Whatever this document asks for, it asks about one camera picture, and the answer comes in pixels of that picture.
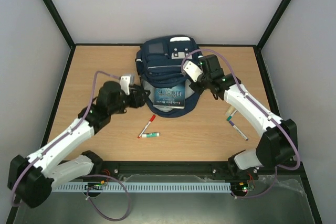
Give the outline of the dark Wuthering Heights book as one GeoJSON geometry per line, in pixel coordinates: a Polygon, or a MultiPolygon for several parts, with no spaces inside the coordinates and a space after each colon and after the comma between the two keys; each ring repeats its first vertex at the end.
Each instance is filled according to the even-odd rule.
{"type": "Polygon", "coordinates": [[[185,86],[155,88],[153,106],[156,108],[183,109],[185,107],[185,86]]]}

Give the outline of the navy blue student backpack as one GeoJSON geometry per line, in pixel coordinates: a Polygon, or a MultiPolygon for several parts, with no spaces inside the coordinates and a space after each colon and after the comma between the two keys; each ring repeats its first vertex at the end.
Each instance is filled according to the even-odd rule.
{"type": "Polygon", "coordinates": [[[156,115],[163,118],[178,118],[190,113],[197,105],[200,95],[195,93],[189,85],[188,77],[182,74],[182,60],[187,57],[191,62],[198,64],[201,52],[198,50],[194,38],[186,35],[170,35],[154,38],[140,46],[136,54],[136,71],[141,86],[149,90],[150,95],[146,104],[156,115]],[[183,109],[156,108],[153,106],[155,88],[172,88],[176,85],[185,86],[185,107],[183,109]]]}

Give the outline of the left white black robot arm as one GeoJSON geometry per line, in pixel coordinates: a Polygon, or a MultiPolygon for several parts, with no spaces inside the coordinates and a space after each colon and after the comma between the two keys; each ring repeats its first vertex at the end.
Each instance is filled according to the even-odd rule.
{"type": "Polygon", "coordinates": [[[58,186],[96,173],[102,159],[92,151],[65,163],[62,160],[109,124],[114,114],[144,106],[149,95],[142,86],[124,79],[105,82],[97,97],[90,98],[88,106],[62,133],[27,157],[17,155],[11,160],[7,187],[28,207],[36,208],[58,186]]]}

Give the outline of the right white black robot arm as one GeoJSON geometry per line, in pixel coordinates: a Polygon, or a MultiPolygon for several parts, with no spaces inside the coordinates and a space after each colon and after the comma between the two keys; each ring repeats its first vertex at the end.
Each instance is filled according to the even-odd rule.
{"type": "Polygon", "coordinates": [[[253,167],[298,169],[300,158],[295,122],[283,120],[265,108],[233,71],[224,74],[219,58],[220,54],[212,52],[211,55],[200,57],[199,63],[195,64],[186,57],[182,61],[181,71],[190,79],[192,90],[197,93],[209,90],[216,100],[221,99],[236,109],[260,136],[255,149],[243,150],[228,159],[230,174],[239,178],[253,167]]]}

